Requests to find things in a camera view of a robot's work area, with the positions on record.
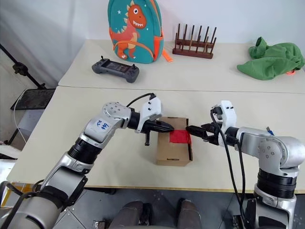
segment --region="orange dinosaur print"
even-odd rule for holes
[[[124,22],[126,26],[118,30],[118,32],[112,31],[111,27],[109,28],[109,34],[112,40],[116,41],[126,41],[126,43],[122,43],[118,45],[118,56],[124,60],[128,58],[128,56],[132,59],[135,58],[133,55],[135,51],[135,45],[128,43],[128,41],[137,42],[140,34],[136,29],[144,29],[146,26],[146,18],[142,12],[142,9],[139,5],[134,4],[133,0],[130,3],[130,6],[127,5],[127,13],[125,14],[127,18],[124,18]],[[128,56],[124,53],[124,51],[128,49]]]

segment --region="white wall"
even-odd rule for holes
[[[294,42],[305,54],[305,0],[158,0],[166,40],[178,23],[217,26],[218,42]],[[0,0],[0,41],[56,86],[84,39],[108,39],[107,0]]]

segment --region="green cloth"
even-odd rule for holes
[[[300,49],[293,43],[268,46],[260,37],[249,53],[254,60],[238,65],[237,69],[258,80],[272,80],[277,75],[300,70],[305,64]]]

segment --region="dinosaur backpack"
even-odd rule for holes
[[[110,0],[108,21],[113,50],[118,57],[151,63],[161,56],[162,22],[156,0]]]

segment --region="white table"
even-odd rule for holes
[[[87,122],[103,104],[119,101],[127,104],[147,90],[73,88],[59,86],[30,136],[8,180],[35,183],[45,178],[62,154],[74,144]],[[220,100],[232,101],[237,112],[237,126],[265,129],[270,126],[278,136],[294,136],[305,142],[302,104],[305,94],[255,92],[155,91],[162,100],[165,116],[190,119],[190,125],[210,123],[210,107]],[[145,100],[135,104],[139,109]],[[145,136],[133,130],[117,130],[89,173],[90,187],[141,187],[205,191],[230,191],[224,148],[192,137],[193,162],[186,167],[155,164],[157,133],[151,134],[150,147]],[[238,153],[231,148],[231,158],[238,189],[241,172]],[[258,160],[244,155],[246,189],[257,181]],[[305,193],[305,165],[301,166],[296,193]]]
[[[174,55],[173,42],[165,42],[165,49],[173,62],[163,57],[151,64],[138,64],[140,74],[135,83],[108,74],[95,74],[91,66],[100,56],[130,65],[118,58],[111,41],[87,40],[59,86],[90,88],[125,88],[170,91],[226,91],[305,93],[305,72],[294,76],[280,75],[271,81],[260,81],[239,72],[238,64],[250,60],[250,44],[216,43],[211,60]]]

